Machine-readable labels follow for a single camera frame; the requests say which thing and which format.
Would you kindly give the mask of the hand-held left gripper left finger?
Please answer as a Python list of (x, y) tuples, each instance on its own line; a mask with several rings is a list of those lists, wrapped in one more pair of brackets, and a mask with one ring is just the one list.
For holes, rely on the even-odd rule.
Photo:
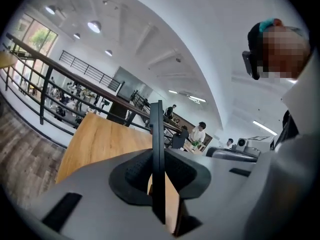
[(171, 240), (153, 211), (152, 150), (91, 163), (37, 199), (37, 218), (73, 240)]

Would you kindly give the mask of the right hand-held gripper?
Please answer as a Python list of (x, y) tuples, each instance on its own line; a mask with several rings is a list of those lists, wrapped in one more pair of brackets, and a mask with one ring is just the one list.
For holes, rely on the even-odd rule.
[(239, 138), (231, 149), (210, 147), (205, 156), (228, 161), (256, 163), (260, 154), (274, 149), (274, 136)]

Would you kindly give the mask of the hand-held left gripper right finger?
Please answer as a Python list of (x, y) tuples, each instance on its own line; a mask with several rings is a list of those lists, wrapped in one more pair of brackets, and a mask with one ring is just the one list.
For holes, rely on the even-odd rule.
[(185, 191), (186, 210), (204, 225), (245, 226), (261, 196), (273, 153), (262, 153), (257, 162), (207, 157), (167, 148), (166, 155), (189, 167), (180, 171), (165, 163), (165, 221), (179, 224)]

